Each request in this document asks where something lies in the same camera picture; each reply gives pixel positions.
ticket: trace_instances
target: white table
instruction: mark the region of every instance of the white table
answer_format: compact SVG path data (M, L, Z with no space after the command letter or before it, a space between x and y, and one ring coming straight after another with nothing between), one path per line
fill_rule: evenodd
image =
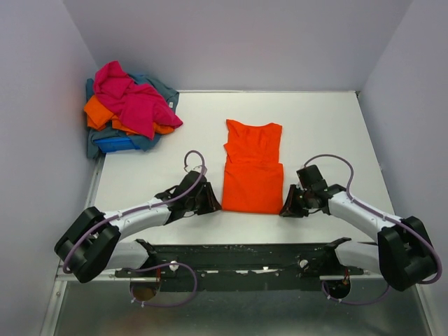
M143 153L125 151L106 156L94 205L119 210L146 202L178 184L185 176L183 156L200 151L219 202L227 142L226 119L247 125L283 125L280 162L284 167L283 200L296 170L311 156L333 153L354 166L353 193L384 211L391 202L354 92L183 92L177 108L184 125L163 136ZM189 165L200 163L194 155ZM328 184L345 185L348 168L338 160L316 161ZM126 238L151 244L274 244L331 242L340 237L370 241L342 220L319 213L309 218L280 218L219 211L178 220Z

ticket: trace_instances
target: cable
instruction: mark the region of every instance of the cable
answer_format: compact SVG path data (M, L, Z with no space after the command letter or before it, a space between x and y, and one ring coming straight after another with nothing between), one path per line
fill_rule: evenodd
M186 169L187 167L187 159L188 156L190 154L198 154L199 158L202 161L202 165L201 165L201 172L199 173L199 176L197 177L196 181L189 187L189 189L187 189L185 192L183 192L182 194L180 194L179 196L176 196L174 198L168 199L167 201L164 202L160 202L160 203L156 203L153 204L151 206L148 205L143 205L143 206L137 206L135 208L126 210L124 212L122 212L122 216L127 216L129 214L133 214L134 212L138 212L138 211L142 211L142 210L147 210L149 207L150 208L155 208L155 207L161 207L162 205L166 205L172 202L175 202L179 199L181 199L182 197L184 197L185 195L187 195L191 190L193 190L195 188L195 186L197 186L197 184L200 182L201 178L206 174L207 172L207 168L205 167L205 159L204 156L202 156L202 154L200 152L198 152L197 150L190 150L189 152L187 152L185 154L185 157L183 159L183 163L185 165L184 169ZM114 216L111 216L109 218L105 218L104 220L101 220L100 222L98 222L97 224L93 225L89 230L87 230L87 232L85 234L83 234L83 236L81 236L81 238L73 245L73 247L71 248L70 252L67 254L67 256L65 257L64 260L64 264L62 266L62 271L66 274L70 274L71 271L69 270L68 266L70 263L70 259L73 257L73 255L75 254L76 250L79 248L79 246L95 231L97 231L101 226L114 221L115 219L118 219L119 215L116 214Z
M131 302L138 302L139 304L141 304L142 307L149 306L149 307L158 307L158 308L172 308L172 307L178 307L178 306L184 305L185 303L191 301L196 296L197 277L196 277L195 271L193 271L193 269L190 266L188 266L186 264L182 264L180 262L168 262L166 264L161 264L161 265L157 265L157 266L153 266L153 267L149 267L149 268L133 269L132 271L142 273L142 272L149 272L149 271L153 271L153 270L159 270L160 268L169 267L169 266L182 266L182 267L186 268L187 270L189 270L190 273L193 275L193 280L195 281L195 284L193 285L193 290L192 290L191 294L186 299L179 301L177 303L172 303L172 304L160 304L160 303L150 303L148 301L139 301L135 298L134 287L131 287L129 290L130 294L132 296Z
M320 155L316 155L314 157L312 157L311 159L309 159L308 161L305 162L304 166L306 167L311 161L317 159L317 158L323 158L323 157L328 157L328 158L335 158L338 160L343 161L347 166L349 166L350 168L350 177L349 177L349 181L347 182L347 187L346 187L346 193L347 196L349 197L349 199L356 205L358 205L359 207L361 207L362 209L370 212L373 215L376 215L380 218L384 218L384 220L392 223L392 224L396 224L399 227L401 227L402 229L406 230L406 232L410 233L411 235L413 235L414 237L416 237L419 242L421 242L433 255L434 259L435 259L435 264L437 265L437 274L429 280L423 280L421 282L419 282L421 285L429 285L429 284L434 284L436 281L438 281L440 279L440 277L442 276L442 261L440 259L440 256L437 254L437 252L435 251L435 249L431 246L431 244L429 244L420 234L418 234L417 232L415 232L413 229L411 229L410 227L407 227L405 224L401 223L399 220L396 220L392 217L389 216L384 216L382 213L376 211L375 209L372 209L371 207L369 207L368 205L363 204L362 202L359 202L350 192L350 187L351 187L351 182L353 181L353 177L355 174L354 168L351 165L351 163L347 160L345 160L343 157L340 157L338 155L334 155L334 154L320 154Z
M326 281L322 281L322 292L325 294L328 300L332 300L334 302L342 303L343 305L349 305L349 306L368 306L373 305L374 303L378 303L379 301L383 300L391 291L391 287L387 285L386 290L384 293L382 293L379 297L376 299L373 299L371 301L344 301L343 299L337 299L333 296L331 296L328 292L328 284Z

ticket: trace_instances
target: wall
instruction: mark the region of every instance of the wall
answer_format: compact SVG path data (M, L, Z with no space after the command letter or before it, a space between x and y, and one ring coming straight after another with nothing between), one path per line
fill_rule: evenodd
M360 90L411 0L64 0L99 66L184 90Z
M53 246L83 207L85 79L96 71L59 0L0 2L0 334L38 335Z
M448 266L448 3L414 1L360 95L395 211L426 224ZM448 276L426 286L430 317L448 316ZM448 335L448 321L444 318Z

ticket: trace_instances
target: orange fabric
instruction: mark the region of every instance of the orange fabric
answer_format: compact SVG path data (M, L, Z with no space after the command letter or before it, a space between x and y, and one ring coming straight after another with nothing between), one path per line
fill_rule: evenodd
M99 100L93 95L84 106L84 112L87 113L87 126L97 131L101 131L106 127L108 121L112 121L112 127L116 130L126 132L127 135L138 134L134 130L124 126L118 116L109 111ZM153 122L153 128L155 133L169 134L174 132L174 128L171 126L159 125Z
M227 128L223 210L278 214L283 206L284 177L279 163L281 126L248 126L227 120Z

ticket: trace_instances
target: robotic arm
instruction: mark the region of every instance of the robotic arm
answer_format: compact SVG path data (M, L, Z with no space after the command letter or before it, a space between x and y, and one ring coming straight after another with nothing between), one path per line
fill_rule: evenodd
M198 291L319 291L321 277L343 276L347 270L382 274L398 291L437 281L442 266L423 223L415 217L383 213L353 197L349 191L353 168L349 166L352 175L346 188L328 186L315 165L297 171L300 185L290 186L280 216L302 218L310 211L322 211L347 221L377 244L350 238L329 244L226 246L151 246L140 239L123 242L146 228L177 221L187 212L202 215L221 210L204 176L203 162L201 173L188 172L179 185L137 207L106 213L87 208L57 242L55 252L64 261L64 271L72 272L81 283L109 269L122 269L115 273L117 277L154 277L155 272L139 270L170 262L191 266L190 272L200 280ZM424 281L434 273L433 279ZM173 265L163 272L161 288L189 291L188 277L188 271Z

